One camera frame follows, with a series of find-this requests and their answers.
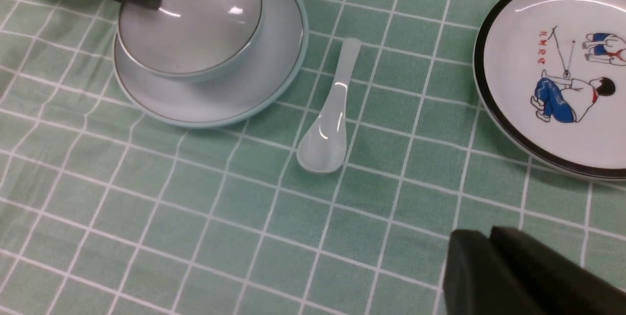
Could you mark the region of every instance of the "spoon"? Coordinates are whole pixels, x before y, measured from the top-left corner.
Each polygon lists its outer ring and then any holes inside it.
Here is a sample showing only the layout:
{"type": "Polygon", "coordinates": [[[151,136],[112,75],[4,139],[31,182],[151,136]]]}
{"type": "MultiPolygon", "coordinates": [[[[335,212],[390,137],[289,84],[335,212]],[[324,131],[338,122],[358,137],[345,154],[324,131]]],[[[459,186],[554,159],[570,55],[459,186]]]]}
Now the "spoon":
{"type": "Polygon", "coordinates": [[[346,158],[346,99],[360,45],[357,39],[344,40],[331,92],[322,112],[300,141],[296,157],[309,172],[335,172],[346,158]]]}

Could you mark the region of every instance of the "cartoon boy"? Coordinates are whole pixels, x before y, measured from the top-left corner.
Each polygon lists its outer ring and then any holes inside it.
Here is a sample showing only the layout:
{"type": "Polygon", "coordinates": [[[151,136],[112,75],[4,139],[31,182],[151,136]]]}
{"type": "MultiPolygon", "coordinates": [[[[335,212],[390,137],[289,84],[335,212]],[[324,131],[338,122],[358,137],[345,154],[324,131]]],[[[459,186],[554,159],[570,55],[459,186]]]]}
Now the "cartoon boy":
{"type": "Polygon", "coordinates": [[[599,96],[614,93],[615,84],[608,77],[586,82],[548,76],[544,70],[530,103],[537,109],[537,117],[546,123],[552,117],[561,123],[576,123],[583,119],[599,96]]]}
{"type": "Polygon", "coordinates": [[[588,49],[585,59],[590,62],[606,63],[608,65],[626,66],[626,41],[604,32],[587,34],[583,49],[588,49]]]}

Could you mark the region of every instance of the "chinese characters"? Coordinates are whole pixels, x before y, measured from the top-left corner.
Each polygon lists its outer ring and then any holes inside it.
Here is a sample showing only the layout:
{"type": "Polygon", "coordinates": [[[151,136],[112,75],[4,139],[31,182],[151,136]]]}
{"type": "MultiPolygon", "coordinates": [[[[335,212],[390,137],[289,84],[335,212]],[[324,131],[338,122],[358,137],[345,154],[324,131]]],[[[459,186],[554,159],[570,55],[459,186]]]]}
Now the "chinese characters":
{"type": "Polygon", "coordinates": [[[547,31],[539,32],[539,37],[541,38],[539,40],[539,46],[541,46],[541,48],[539,48],[539,51],[537,52],[537,54],[539,55],[539,59],[537,59],[537,64],[538,65],[545,65],[546,64],[546,59],[545,59],[544,56],[546,54],[545,46],[548,43],[548,32],[547,31]]]}

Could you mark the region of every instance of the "green checkered tablecloth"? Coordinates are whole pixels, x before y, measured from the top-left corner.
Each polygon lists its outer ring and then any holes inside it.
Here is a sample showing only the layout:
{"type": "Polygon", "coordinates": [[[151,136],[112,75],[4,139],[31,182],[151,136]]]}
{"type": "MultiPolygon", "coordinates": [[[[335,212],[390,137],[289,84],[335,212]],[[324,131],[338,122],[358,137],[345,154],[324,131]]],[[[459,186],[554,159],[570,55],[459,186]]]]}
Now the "green checkered tablecloth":
{"type": "Polygon", "coordinates": [[[444,315],[452,229],[513,225],[626,288],[626,188],[554,172],[479,105],[497,0],[304,0],[311,44],[268,110],[181,130],[113,75],[119,6],[0,0],[0,314],[444,315]],[[347,163],[294,148],[341,40],[364,47],[347,163]]]}

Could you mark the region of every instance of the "saucer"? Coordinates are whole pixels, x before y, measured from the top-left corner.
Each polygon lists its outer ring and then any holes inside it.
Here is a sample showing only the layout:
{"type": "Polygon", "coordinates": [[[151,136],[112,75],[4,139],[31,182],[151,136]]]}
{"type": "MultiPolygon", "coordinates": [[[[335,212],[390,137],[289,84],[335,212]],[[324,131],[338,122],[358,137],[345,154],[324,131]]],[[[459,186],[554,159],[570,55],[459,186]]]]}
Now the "saucer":
{"type": "Polygon", "coordinates": [[[501,0],[474,78],[505,135],[573,175],[626,179],[626,0],[501,0]]]}
{"type": "Polygon", "coordinates": [[[211,128],[230,125],[268,107],[295,78],[308,44],[302,0],[264,0],[265,20],[241,67],[211,81],[182,83],[137,65],[114,41],[119,85],[148,115],[172,125],[211,128]]]}

